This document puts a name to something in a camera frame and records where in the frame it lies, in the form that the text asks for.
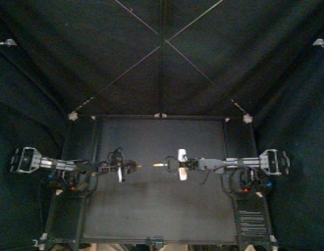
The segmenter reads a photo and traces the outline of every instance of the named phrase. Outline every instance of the cable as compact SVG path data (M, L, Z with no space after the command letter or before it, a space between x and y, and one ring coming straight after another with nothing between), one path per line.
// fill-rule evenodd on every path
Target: cable
M221 86L225 87L221 84L217 84L210 78L209 76L202 72L202 70L196 66L196 64L190 61L190 59L186 57L186 55L177 49L177 47L170 43L170 40L165 41L169 46L175 50L175 52L179 54L179 56L187 61L187 63L191 65L191 67L200 72L200 74L205 77L205 79L214 85L214 86ZM238 108L238 110L246 115L248 112L245 111L245 109L240 106L240 104L234 101L234 99L225 93L222 93L222 95L225 96L225 98L229 99L229 101L232 102L232 104Z
M80 109L83 109L86 106L87 106L87 104L96 98L96 97L99 97L102 94L103 94L103 92L107 90L107 88L115 83L115 82L118 82L145 61L146 61L146 59L147 58L150 58L150 56L153 55L153 54L155 54L155 52L158 51L161 49L161 47L157 47L126 71L125 71L125 73L122 74L122 75L119 75L118 77L117 77L117 79L110 83L110 84L107 84L106 86L104 86L104 88L90 98L90 99L87 99L83 103L82 103L82 105L80 106L78 106L76 107L76 109L74 110L74 112L78 112Z
M114 0L122 7L123 9L141 21L141 23L157 34L159 35L159 33L153 29L153 27L138 17L138 15L134 14L134 10L129 9L123 3L118 0Z
M189 25L185 26L185 28L182 28L182 29L179 30L179 32L169 39L169 41L173 40L173 39L185 31L185 29L187 29L191 25L194 25L194 23L197 23L197 22L210 13L210 11L212 11L213 9L216 9L216 8L222 4L224 1L225 1L225 0L221 0L218 3L216 3L216 4L209 8L209 10L208 10L204 14L201 14L200 17L198 17L193 22L190 22Z

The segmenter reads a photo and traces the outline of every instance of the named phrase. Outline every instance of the metal frame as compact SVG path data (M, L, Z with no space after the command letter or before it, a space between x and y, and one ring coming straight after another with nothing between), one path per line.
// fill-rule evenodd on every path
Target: metal frame
M226 158L228 158L228 141L229 141L229 135L228 135L228 122L224 120L224 129L225 129L225 149L226 149ZM246 124L242 121L242 118L238 119L238 122L241 126L246 127L246 132L249 133L249 136L245 136L245 138L250 138L253 149L252 151L256 152L256 143L254 143L254 136L253 136L253 128L252 125ZM99 126L100 126L100 120L95 120L94 123L94 135L92 135L92 143L94 143L94 161L98 157L98 134L99 134ZM55 220L55 213L56 213L56 207L59 203L58 196L54 195L52 197L52 205L50 210L50 216L48 216L48 222L46 227L46 233L47 233L47 240L46 240L46 249L50 250L50 248L54 246L55 243L67 243L72 247L74 251L79 250L80 243L126 243L126 244L155 244L161 245L163 244L162 239L107 239L107 238L84 238L84 226L86 226L86 215L88 210L88 203L90 203L90 195L91 193L82 196L79 199L82 200L82 207L79 211L79 217L76 219L78 221L78 229L76 229L76 235L75 238L64 238L64 236L55 236L55 233L52 232L52 224ZM265 197L254 196L257 208L256 212L260 212L261 216L264 216L264 222L265 222L265 236L257 236L252 238L250 240L244 237L242 235L242 215L240 210L244 209L244 203L246 207L246 200L234 200L230 198L233 202L233 211L234 211L234 221L236 221L236 229L237 229L237 236L234 237L234 242L212 242L212 241L190 241L190 240L179 240L179 241L169 241L167 243L178 243L178 244L198 244L198 245L238 245L240 250L244 251L249 244L262 245L268 250L272 250L273 248L273 241L272 241L272 223L270 223L270 217L269 217L269 209L268 209L268 203Z

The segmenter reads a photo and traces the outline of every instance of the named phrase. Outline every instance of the wire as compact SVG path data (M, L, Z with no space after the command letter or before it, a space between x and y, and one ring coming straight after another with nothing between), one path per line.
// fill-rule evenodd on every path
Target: wire
M208 173L208 175L206 175L206 177L205 177L204 182L197 183L197 182L194 182L194 181L191 181L191 180L190 180L190 182L191 182L193 184L197 184L197 185L204 185L204 184L208 182L208 180L209 180L209 176L210 176L210 173L212 173L212 172L213 172L213 171L209 171L209 173Z
M43 219L43 208L42 208L42 184L43 184L44 178L40 180L39 182L39 188L38 188L38 202L39 202L39 210L40 210L40 230L42 232L44 232L43 229L43 223L44 223L44 219Z
M170 40L165 41L169 46L174 49L174 51L178 53L178 55L186 60L186 62L191 65L191 67L198 71L198 73L205 77L205 79L209 81L209 83L214 86L221 86L225 88L222 84L217 84L209 76L204 73L204 71L197 67L197 65L190 61L190 59L186 57L186 55L178 50L178 48L170 43ZM244 113L248 114L246 110L241 107L241 105L234 101L234 99L225 93L222 93L224 97L229 99L232 104L238 108L238 110Z
M194 182L194 181L191 181L191 180L190 180L190 182L191 182L193 184L197 184L197 185L204 185L204 184L208 182L208 180L209 180L210 173L214 173L217 170L220 170L220 169L222 169L222 168L225 168L225 167L226 167L226 165L222 165L222 166L218 166L217 168L214 168L213 170L210 170L209 173L208 173L208 175L206 175L206 177L205 177L204 182L197 183L197 182Z

